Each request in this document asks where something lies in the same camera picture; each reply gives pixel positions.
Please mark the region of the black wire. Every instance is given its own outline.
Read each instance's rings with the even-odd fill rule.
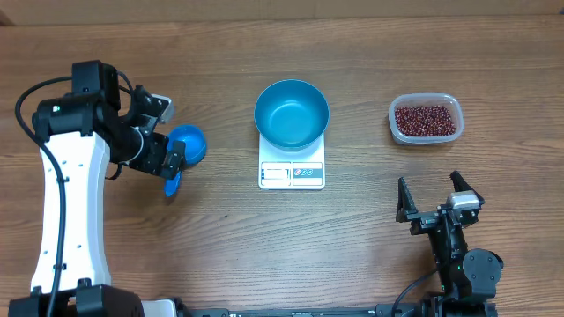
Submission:
[[[405,295],[412,290],[413,288],[417,287],[419,284],[421,284],[423,281],[427,280],[429,277],[433,276],[434,273],[440,271],[441,269],[445,268],[447,265],[449,265],[452,262],[452,245],[451,245],[451,241],[450,241],[450,228],[449,228],[449,224],[447,223],[447,217],[443,216],[443,221],[444,221],[444,228],[447,232],[447,249],[449,250],[449,257],[448,260],[445,261],[442,265],[438,266],[436,269],[432,270],[431,272],[427,273],[426,275],[420,277],[417,281],[411,283],[409,286],[407,286],[407,288],[402,291],[401,294],[399,294],[399,296],[397,297],[396,301],[394,302],[394,305],[391,307],[391,317],[395,316],[395,312],[397,310],[397,306],[399,305],[399,302],[404,299]],[[443,297],[440,301],[440,303],[442,303],[442,301],[444,301],[445,299],[447,299],[447,296]]]
[[[120,175],[122,174],[122,170],[123,170],[123,163],[118,163],[117,170],[115,170],[115,173],[110,177],[106,177],[106,180],[109,181],[117,180],[117,178],[120,177]]]
[[[391,313],[390,316],[394,317],[396,316],[396,310],[397,310],[397,306],[399,305],[399,302],[404,299],[405,295],[407,295],[407,293],[409,291],[411,291],[412,289],[414,289],[415,287],[419,286],[421,283],[425,282],[425,280],[427,280],[429,277],[433,276],[434,273],[440,271],[442,268],[446,267],[449,264],[449,262],[444,262],[441,266],[437,267],[436,269],[430,271],[429,273],[425,274],[424,276],[420,277],[417,281],[411,283],[409,286],[407,286],[405,288],[404,291],[402,291],[401,294],[399,294],[399,296],[397,297],[396,301],[394,302],[394,305],[392,305],[391,307]]]
[[[125,92],[125,93],[131,95],[131,90],[129,90],[129,89],[123,87],[122,85],[120,85],[119,88],[120,88],[120,90],[121,90],[122,92]]]
[[[56,294],[59,291],[59,284],[61,283],[61,274],[63,271],[63,244],[64,244],[64,229],[66,224],[66,196],[64,191],[64,183],[65,179],[63,177],[63,171],[57,163],[55,156],[53,153],[47,148],[47,146],[27,127],[24,119],[21,116],[21,105],[24,100],[29,96],[32,92],[46,86],[51,85],[54,83],[59,83],[67,80],[72,80],[72,77],[59,77],[44,81],[39,83],[31,88],[29,88],[26,92],[24,92],[21,96],[19,96],[18,101],[16,102],[16,106],[14,109],[14,113],[16,114],[16,120],[19,123],[19,126],[26,132],[27,136],[32,139],[40,149],[45,153],[53,168],[55,169],[57,183],[59,185],[59,206],[60,206],[60,213],[59,213],[59,235],[56,242],[56,261],[55,261],[55,275],[53,276],[53,287],[51,288],[51,297],[48,303],[47,309],[47,316],[53,316],[53,310],[55,309],[55,301],[56,301]]]
[[[121,78],[123,78],[123,80],[125,81],[125,83],[127,84],[127,86],[130,88],[130,92],[133,92],[133,86],[131,85],[131,82],[129,79],[127,79],[127,76],[125,76],[125,74],[121,71],[117,71],[117,75],[119,75]]]

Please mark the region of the plastic container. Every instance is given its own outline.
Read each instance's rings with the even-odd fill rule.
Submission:
[[[437,105],[445,106],[447,110],[449,110],[450,118],[456,128],[454,134],[450,136],[406,136],[397,128],[397,108],[417,106],[431,107]],[[401,95],[391,103],[388,120],[390,120],[391,135],[394,137],[394,141],[403,145],[443,144],[452,142],[462,135],[464,129],[462,108],[458,100],[446,93],[411,93]]]

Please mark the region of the wood grain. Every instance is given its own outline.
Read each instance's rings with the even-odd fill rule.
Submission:
[[[27,294],[41,243],[41,161],[13,105],[29,86],[70,74],[72,62],[101,59],[174,100],[177,116],[161,132],[192,123],[209,144],[173,200],[161,180],[131,170],[106,183],[116,286],[143,299],[181,296],[192,307],[390,302],[433,266],[427,238],[394,222],[397,178],[430,210],[458,169],[486,199],[467,242],[506,263],[495,300],[501,315],[560,316],[562,34],[558,16],[0,28],[0,306]],[[330,102],[321,192],[256,184],[256,97],[292,77]],[[69,89],[30,96],[25,117]],[[395,145],[388,106],[409,92],[457,97],[461,138]]]
[[[564,0],[0,0],[16,26],[558,14]]]

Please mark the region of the white kitchen scale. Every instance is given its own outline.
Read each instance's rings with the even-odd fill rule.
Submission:
[[[258,186],[261,189],[323,189],[325,135],[298,151],[284,151],[260,135]]]

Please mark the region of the red beans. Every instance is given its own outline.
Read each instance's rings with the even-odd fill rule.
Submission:
[[[449,136],[456,132],[445,106],[403,107],[396,109],[396,123],[406,136]]]

